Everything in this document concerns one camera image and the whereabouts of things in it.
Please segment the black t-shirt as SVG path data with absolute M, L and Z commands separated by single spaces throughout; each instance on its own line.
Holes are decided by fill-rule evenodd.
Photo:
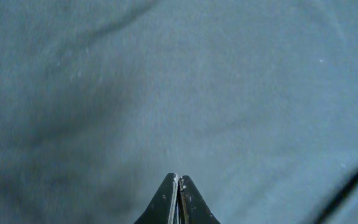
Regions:
M 0 1 L 0 223 L 358 223 L 358 1 Z

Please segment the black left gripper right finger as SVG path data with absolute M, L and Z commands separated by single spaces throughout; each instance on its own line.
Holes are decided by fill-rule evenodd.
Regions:
M 180 177 L 179 185 L 180 224 L 220 224 L 188 175 Z

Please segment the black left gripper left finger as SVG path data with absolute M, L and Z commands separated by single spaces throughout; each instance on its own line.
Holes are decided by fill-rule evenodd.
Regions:
M 178 175 L 168 173 L 134 224 L 178 223 Z

